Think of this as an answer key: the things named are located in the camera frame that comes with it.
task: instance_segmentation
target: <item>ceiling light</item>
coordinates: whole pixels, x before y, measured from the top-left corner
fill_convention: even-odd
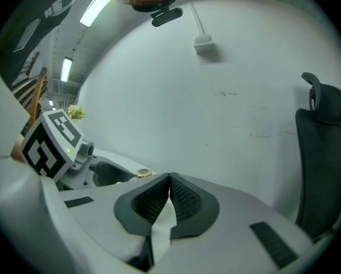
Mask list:
[[[110,0],[92,0],[80,19],[80,23],[90,27],[109,1]]]
[[[61,81],[67,82],[68,81],[68,76],[69,76],[69,71],[70,67],[72,66],[73,59],[65,57],[64,62],[63,62],[63,68],[62,68],[62,77]]]

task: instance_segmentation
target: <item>seat back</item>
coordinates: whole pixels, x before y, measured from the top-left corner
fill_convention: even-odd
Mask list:
[[[301,202],[296,223],[312,238],[329,230],[341,211],[341,91],[311,73],[310,111],[296,113],[302,163]]]

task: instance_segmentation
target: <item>headrest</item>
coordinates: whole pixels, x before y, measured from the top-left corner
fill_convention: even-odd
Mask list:
[[[162,10],[166,7],[169,7],[175,1],[176,0],[162,0],[162,1],[157,1],[154,6],[132,6],[132,8],[138,12],[155,12],[155,11]]]
[[[305,72],[302,78],[312,85],[310,90],[310,110],[315,119],[326,124],[341,123],[341,90],[327,84],[321,84],[312,73]]]

